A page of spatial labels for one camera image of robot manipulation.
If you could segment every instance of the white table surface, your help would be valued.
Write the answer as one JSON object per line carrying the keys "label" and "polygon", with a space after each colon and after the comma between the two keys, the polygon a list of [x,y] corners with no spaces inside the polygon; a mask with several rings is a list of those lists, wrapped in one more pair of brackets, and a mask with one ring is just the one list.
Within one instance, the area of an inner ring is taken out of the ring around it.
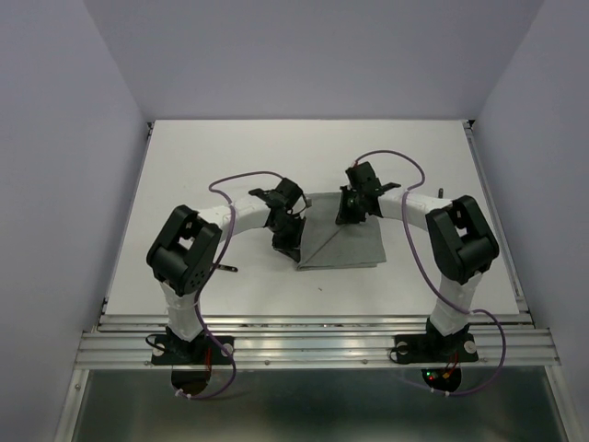
{"label": "white table surface", "polygon": [[[145,256],[170,212],[180,204],[203,209],[224,203],[207,191],[218,178],[274,170],[307,192],[336,192],[344,170],[362,153],[394,149],[416,159],[427,174],[418,192],[445,198],[469,194],[489,222],[462,123],[423,121],[158,121],[146,154],[120,258],[109,293],[108,315],[163,315],[166,303]],[[418,179],[393,156],[369,158],[382,182],[407,186]],[[273,177],[233,181],[235,199],[250,189],[273,188]],[[427,315],[435,298],[410,255],[400,222],[380,220],[387,262],[372,269],[296,272],[271,248],[271,232],[250,230],[232,239],[224,259],[238,273],[217,272],[202,293],[208,315]],[[429,275],[439,271],[427,233],[412,230]],[[518,312],[502,256],[485,273],[473,308]]]}

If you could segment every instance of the robotic arm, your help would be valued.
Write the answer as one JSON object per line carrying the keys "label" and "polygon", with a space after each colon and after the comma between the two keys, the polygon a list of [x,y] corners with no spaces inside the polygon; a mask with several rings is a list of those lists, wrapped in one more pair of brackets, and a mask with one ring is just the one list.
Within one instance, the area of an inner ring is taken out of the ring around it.
{"label": "robotic arm", "polygon": [[194,306],[214,269],[217,247],[226,240],[232,225],[233,236],[252,228],[269,228],[274,249],[300,260],[305,219],[293,214],[293,209],[302,197],[298,185],[284,178],[276,189],[255,189],[237,200],[233,221],[228,205],[201,211],[186,205],[174,209],[147,254],[147,263],[167,301],[169,321],[163,346],[185,358],[199,353],[195,346],[202,338],[202,325]]}
{"label": "robotic arm", "polygon": [[[398,184],[382,185],[368,162],[354,165],[346,174],[350,184],[341,187],[337,224],[357,224],[367,215],[402,219],[405,191]],[[438,293],[443,299],[438,299],[424,335],[396,337],[397,360],[400,364],[445,362],[457,354],[462,362],[477,361],[467,314],[482,274],[499,255],[497,240],[470,196],[452,201],[409,193],[406,214],[409,225],[429,233],[442,273]]]}

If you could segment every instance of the metal bolt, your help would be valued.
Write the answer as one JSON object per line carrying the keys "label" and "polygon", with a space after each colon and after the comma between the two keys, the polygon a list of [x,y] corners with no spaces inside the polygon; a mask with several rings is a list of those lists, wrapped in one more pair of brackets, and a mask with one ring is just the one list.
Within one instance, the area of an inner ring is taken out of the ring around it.
{"label": "metal bolt", "polygon": [[[226,351],[232,355],[233,354],[233,345],[231,345],[230,343],[224,343],[223,344],[223,348],[226,349]],[[224,357],[227,357],[227,355],[225,354],[225,352],[221,352],[221,355],[223,355]]]}
{"label": "metal bolt", "polygon": [[466,341],[464,343],[464,349],[468,354],[474,355],[477,352],[477,345],[472,341]]}
{"label": "metal bolt", "polygon": [[407,343],[404,342],[400,342],[397,343],[397,353],[399,353],[400,355],[406,355],[409,352],[409,350],[407,349]]}

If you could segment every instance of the folded gray fabric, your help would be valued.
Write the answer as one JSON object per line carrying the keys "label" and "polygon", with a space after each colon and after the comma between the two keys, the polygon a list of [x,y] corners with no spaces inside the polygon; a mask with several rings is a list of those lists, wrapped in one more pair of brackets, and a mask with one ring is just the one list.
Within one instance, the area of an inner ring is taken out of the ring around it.
{"label": "folded gray fabric", "polygon": [[312,193],[306,209],[305,229],[301,237],[301,261],[297,270],[376,267],[387,256],[374,216],[365,223],[338,226],[339,193]]}

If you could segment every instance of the white wall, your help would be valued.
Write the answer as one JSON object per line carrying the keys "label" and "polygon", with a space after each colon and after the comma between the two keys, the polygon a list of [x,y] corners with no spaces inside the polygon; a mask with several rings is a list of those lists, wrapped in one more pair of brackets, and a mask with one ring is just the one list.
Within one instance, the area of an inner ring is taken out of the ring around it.
{"label": "white wall", "polygon": [[146,133],[81,0],[3,2],[0,60],[0,439],[49,441]]}
{"label": "white wall", "polygon": [[474,118],[541,0],[86,0],[154,118]]}
{"label": "white wall", "polygon": [[475,135],[526,298],[589,419],[589,2],[547,0]]}

